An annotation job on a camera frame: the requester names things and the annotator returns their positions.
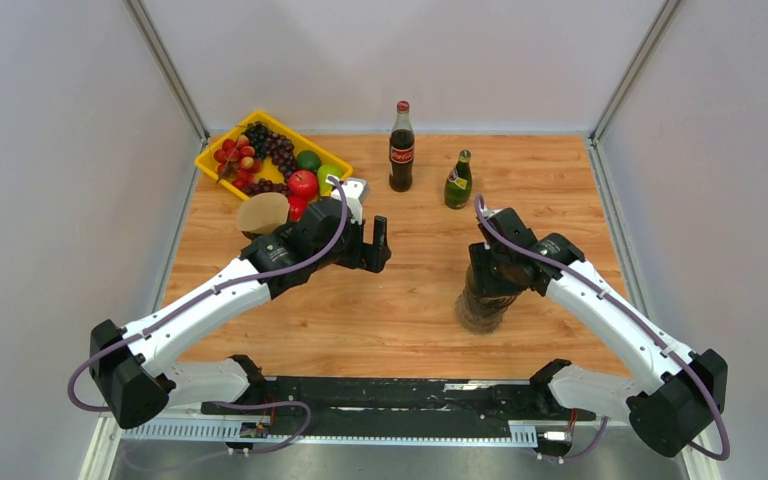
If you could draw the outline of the grey coffee dripper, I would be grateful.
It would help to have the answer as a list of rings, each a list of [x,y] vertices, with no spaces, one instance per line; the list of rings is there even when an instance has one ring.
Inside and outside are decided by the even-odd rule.
[[[499,285],[493,279],[487,284],[481,275],[476,274],[472,267],[468,267],[464,288],[459,297],[459,315],[473,322],[500,319],[520,293],[506,290],[505,287],[502,287],[502,292],[499,293],[497,287]]]

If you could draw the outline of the brown paper coffee filter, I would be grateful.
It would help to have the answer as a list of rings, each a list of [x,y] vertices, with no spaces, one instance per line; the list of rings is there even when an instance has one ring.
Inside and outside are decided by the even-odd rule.
[[[237,209],[235,226],[244,234],[264,235],[284,225],[289,219],[289,201],[277,192],[255,195]]]

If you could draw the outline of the amber coffee dripper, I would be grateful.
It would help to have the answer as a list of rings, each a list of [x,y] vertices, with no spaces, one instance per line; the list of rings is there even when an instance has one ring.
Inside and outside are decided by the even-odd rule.
[[[285,237],[285,230],[283,228],[276,228],[269,233],[255,233],[255,232],[243,232],[243,235],[249,239],[252,243],[260,242],[265,243],[267,241],[274,241]]]

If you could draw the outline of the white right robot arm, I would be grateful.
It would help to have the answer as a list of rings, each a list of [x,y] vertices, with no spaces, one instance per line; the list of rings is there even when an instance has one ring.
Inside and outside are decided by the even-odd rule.
[[[690,447],[714,460],[729,458],[728,365],[721,355],[697,352],[656,326],[563,235],[539,239],[515,210],[490,209],[482,197],[474,209],[483,239],[469,247],[455,307],[461,325],[492,333],[514,301],[532,291],[577,318],[629,372],[621,377],[553,360],[530,379],[537,413],[552,418],[565,409],[585,410],[626,423],[662,456]]]

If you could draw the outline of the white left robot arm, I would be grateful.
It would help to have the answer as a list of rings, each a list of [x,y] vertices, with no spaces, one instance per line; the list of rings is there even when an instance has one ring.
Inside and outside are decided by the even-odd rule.
[[[365,222],[339,198],[306,207],[297,222],[257,235],[240,255],[197,289],[163,309],[125,326],[111,320],[90,333],[88,370],[123,429],[141,426],[173,405],[230,403],[240,413],[257,412],[266,388],[236,358],[217,363],[181,363],[179,356],[232,318],[307,283],[329,266],[379,273],[391,257],[387,220]]]

